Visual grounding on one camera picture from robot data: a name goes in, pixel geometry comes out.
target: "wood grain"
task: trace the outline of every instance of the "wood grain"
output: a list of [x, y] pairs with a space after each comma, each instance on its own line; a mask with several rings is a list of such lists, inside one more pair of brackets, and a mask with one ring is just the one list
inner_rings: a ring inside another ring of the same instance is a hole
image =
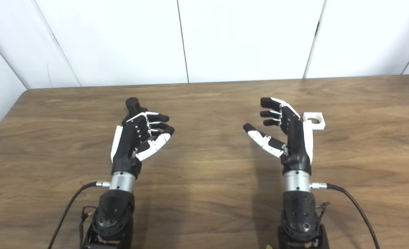
[[[133, 248], [277, 248], [279, 160], [243, 131], [262, 127], [260, 98], [323, 112], [315, 131], [315, 182], [346, 188], [366, 211], [382, 248], [409, 249], [409, 75], [342, 79], [40, 89], [25, 92], [0, 124], [0, 248], [45, 248], [64, 206], [84, 183], [110, 179], [115, 126], [136, 96], [176, 129], [143, 163], [135, 188]], [[55, 248], [77, 248], [76, 200]], [[372, 248], [352, 203], [334, 191], [323, 218], [331, 248]]]

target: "white bracket with hole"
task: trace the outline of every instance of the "white bracket with hole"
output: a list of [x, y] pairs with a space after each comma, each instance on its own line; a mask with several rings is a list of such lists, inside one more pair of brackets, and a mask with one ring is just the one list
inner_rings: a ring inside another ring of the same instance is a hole
[[324, 130], [326, 123], [325, 119], [323, 118], [323, 114], [321, 112], [305, 112], [303, 113], [303, 122], [310, 120], [310, 119], [316, 119], [318, 123], [312, 123], [312, 129], [313, 130]]

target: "robotic hand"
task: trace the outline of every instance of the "robotic hand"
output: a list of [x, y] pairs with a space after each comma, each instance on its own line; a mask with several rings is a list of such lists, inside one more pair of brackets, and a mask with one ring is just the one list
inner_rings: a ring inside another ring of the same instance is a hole
[[174, 133], [169, 117], [148, 112], [137, 98], [126, 101], [129, 114], [117, 126], [112, 143], [112, 180], [100, 197], [84, 239], [85, 249], [129, 249], [132, 243], [134, 184], [142, 161], [155, 154]]
[[[287, 144], [257, 131], [250, 123], [243, 129], [265, 151], [281, 159], [285, 189], [283, 211], [278, 237], [281, 249], [321, 248], [329, 249], [325, 228], [316, 212], [312, 188], [326, 188], [320, 183], [310, 183], [313, 155], [313, 129], [324, 129], [323, 116], [319, 112], [300, 115], [285, 101], [261, 98], [261, 107], [272, 110], [260, 112], [265, 126], [279, 126], [287, 135]], [[320, 124], [313, 124], [316, 118]]]

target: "wire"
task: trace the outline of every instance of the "wire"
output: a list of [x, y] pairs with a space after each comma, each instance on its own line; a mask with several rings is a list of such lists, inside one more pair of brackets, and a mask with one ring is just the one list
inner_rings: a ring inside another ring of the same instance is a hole
[[65, 210], [63, 211], [62, 217], [58, 221], [57, 228], [55, 229], [54, 234], [52, 235], [51, 241], [49, 242], [48, 249], [52, 248], [52, 245], [54, 244], [54, 240], [57, 237], [58, 231], [60, 230], [60, 227], [62, 227], [62, 223], [65, 220], [67, 212], [69, 211], [69, 208], [71, 207], [71, 205], [74, 202], [75, 198], [77, 198], [77, 196], [81, 193], [81, 191], [83, 191], [83, 190], [85, 190], [85, 189], [87, 189], [89, 187], [93, 187], [93, 186], [97, 186], [97, 182], [92, 182], [92, 183], [85, 184], [85, 185], [81, 186], [81, 188], [78, 189], [77, 192], [75, 192], [74, 196], [69, 201], [69, 203], [67, 204]]
[[375, 232], [372, 229], [371, 223], [369, 222], [366, 215], [364, 214], [363, 209], [361, 209], [360, 205], [358, 205], [358, 202], [344, 188], [342, 188], [340, 186], [333, 185], [333, 184], [329, 184], [329, 183], [327, 183], [326, 185], [327, 185], [327, 189], [333, 189], [333, 190], [336, 190], [336, 191], [340, 191], [340, 192], [344, 193], [352, 201], [352, 203], [355, 205], [355, 207], [360, 212], [361, 217], [363, 217], [363, 220], [366, 223], [367, 228], [369, 228], [369, 232], [371, 232], [371, 236], [372, 236], [372, 240], [374, 241], [375, 248], [380, 249], [380, 245], [378, 244], [377, 236], [375, 235]]
[[87, 219], [89, 219], [89, 217], [92, 215], [92, 213], [85, 213], [84, 210], [86, 208], [94, 208], [97, 209], [96, 206], [93, 205], [87, 205], [84, 206], [83, 209], [81, 210], [81, 222], [78, 225], [78, 235], [79, 235], [79, 239], [80, 239], [80, 249], [83, 249], [83, 237], [84, 237], [84, 230], [83, 230], [83, 222], [86, 221]]

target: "silver metal cylinder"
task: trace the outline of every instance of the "silver metal cylinder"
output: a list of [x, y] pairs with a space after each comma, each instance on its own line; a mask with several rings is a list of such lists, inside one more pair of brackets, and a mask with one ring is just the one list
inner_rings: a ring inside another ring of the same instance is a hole
[[112, 174], [111, 186], [109, 189], [120, 189], [134, 192], [135, 176], [127, 172], [115, 172]]
[[285, 191], [311, 191], [310, 175], [302, 170], [291, 170], [284, 174]]

